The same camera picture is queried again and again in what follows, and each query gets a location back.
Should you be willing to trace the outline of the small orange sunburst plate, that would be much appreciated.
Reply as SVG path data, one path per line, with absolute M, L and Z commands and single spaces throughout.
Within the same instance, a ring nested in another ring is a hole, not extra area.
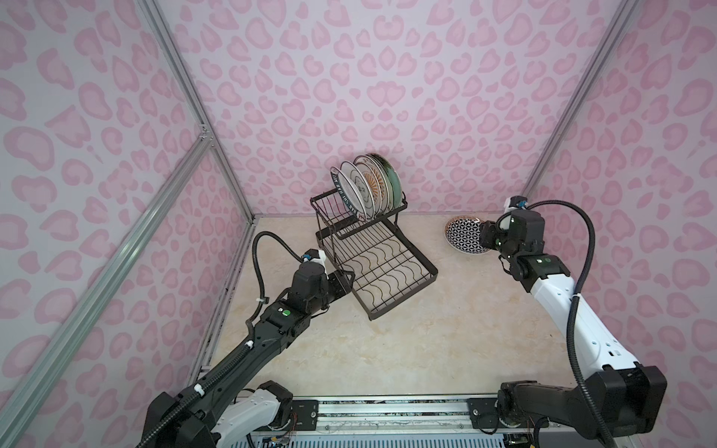
M 363 162 L 356 162 L 355 165 L 357 166 L 358 171 L 363 176 L 368 186 L 369 192 L 371 193 L 373 199 L 373 215 L 376 217 L 382 211 L 383 199 L 383 194 L 379 186 L 378 177 L 373 172 L 373 169 L 367 164 L 364 164 Z

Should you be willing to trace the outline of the white plate blue clover outline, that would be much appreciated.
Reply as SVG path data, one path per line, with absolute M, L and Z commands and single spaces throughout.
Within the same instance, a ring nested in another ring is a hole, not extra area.
M 369 220 L 373 217 L 373 199 L 363 176 L 352 162 L 342 162 L 339 169 L 354 184 L 358 197 L 362 202 L 361 211 L 358 213 L 357 218 L 361 221 Z

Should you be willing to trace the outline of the white plate dark lettered rim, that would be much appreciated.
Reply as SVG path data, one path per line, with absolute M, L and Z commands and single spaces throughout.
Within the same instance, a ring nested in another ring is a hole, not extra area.
M 335 166 L 330 168 L 330 177 L 332 178 L 332 182 L 335 188 L 337 188 L 337 191 L 339 192 L 347 210 L 358 216 L 361 211 L 360 207 L 362 206 L 362 202 L 355 190 L 354 184 L 339 168 Z

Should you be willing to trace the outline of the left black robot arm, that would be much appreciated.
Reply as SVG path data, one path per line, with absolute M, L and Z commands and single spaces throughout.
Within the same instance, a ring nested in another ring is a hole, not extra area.
M 175 397 L 162 393 L 149 405 L 139 446 L 229 447 L 256 429 L 291 429 L 296 419 L 287 388 L 267 381 L 244 399 L 238 395 L 314 317 L 345 297 L 355 278 L 352 271 L 327 273 L 317 261 L 302 263 L 291 286 L 224 360 Z

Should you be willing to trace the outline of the navy geometric pattern plate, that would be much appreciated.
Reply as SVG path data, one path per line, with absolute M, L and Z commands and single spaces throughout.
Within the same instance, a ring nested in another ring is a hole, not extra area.
M 455 250 L 480 255 L 488 252 L 480 244 L 480 226 L 482 222 L 478 217 L 459 216 L 451 218 L 444 227 L 444 238 Z

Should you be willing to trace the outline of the teal plate with flower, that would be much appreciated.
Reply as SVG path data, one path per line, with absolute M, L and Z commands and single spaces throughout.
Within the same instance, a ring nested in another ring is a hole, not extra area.
M 392 188 L 393 207 L 399 208 L 403 204 L 403 186 L 401 186 L 401 179 L 388 160 L 384 160 L 383 165 Z

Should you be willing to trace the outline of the cream plate red berries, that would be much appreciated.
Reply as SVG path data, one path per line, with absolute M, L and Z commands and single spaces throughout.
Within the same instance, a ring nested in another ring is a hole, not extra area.
M 376 154 L 376 153 L 370 153 L 370 156 L 381 166 L 381 169 L 382 169 L 382 171 L 383 171 L 383 173 L 384 173 L 384 177 L 386 177 L 386 180 L 387 180 L 387 188 L 388 188 L 388 210 L 393 210 L 393 209 L 395 209 L 395 208 L 393 207 L 392 188 L 391 188 L 391 184 L 390 184 L 390 182 L 389 182 L 389 180 L 388 180 L 388 177 L 387 177 L 387 174 L 386 174 L 386 172 L 385 172 L 385 170 L 384 170 L 384 165 L 383 165 L 383 162 L 384 162 L 384 160 L 386 160 L 386 159 L 385 159 L 383 156 L 381 156 L 381 155 L 379 155 L 379 154 Z

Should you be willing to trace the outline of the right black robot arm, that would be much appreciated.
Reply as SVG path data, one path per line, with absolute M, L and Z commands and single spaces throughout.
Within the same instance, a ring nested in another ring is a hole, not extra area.
M 541 304 L 566 340 L 569 367 L 576 385 L 547 386 L 513 381 L 500 386 L 499 420 L 514 427 L 534 418 L 571 427 L 586 440 L 613 447 L 619 438 L 651 432 L 657 422 L 668 381 L 657 367 L 645 366 L 627 350 L 584 302 L 582 290 L 590 272 L 595 229 L 589 216 L 573 207 L 586 224 L 586 261 L 578 278 L 557 256 L 545 251 L 545 220 L 534 205 L 514 207 L 479 228 L 482 248 L 498 252 L 504 269 Z

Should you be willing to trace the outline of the black wire dish rack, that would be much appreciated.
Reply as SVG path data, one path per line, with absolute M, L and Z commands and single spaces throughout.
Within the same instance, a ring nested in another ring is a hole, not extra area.
M 433 283 L 436 266 L 399 226 L 401 206 L 370 221 L 350 212 L 337 189 L 310 200 L 319 247 L 333 266 L 353 272 L 352 293 L 371 320 L 378 319 Z

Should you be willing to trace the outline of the large orange sunburst plate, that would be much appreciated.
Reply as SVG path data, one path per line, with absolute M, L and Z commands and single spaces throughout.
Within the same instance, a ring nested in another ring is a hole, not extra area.
M 354 164 L 370 187 L 375 201 L 375 214 L 380 216 L 388 213 L 393 205 L 393 194 L 380 163 L 370 155 L 360 155 L 354 160 Z

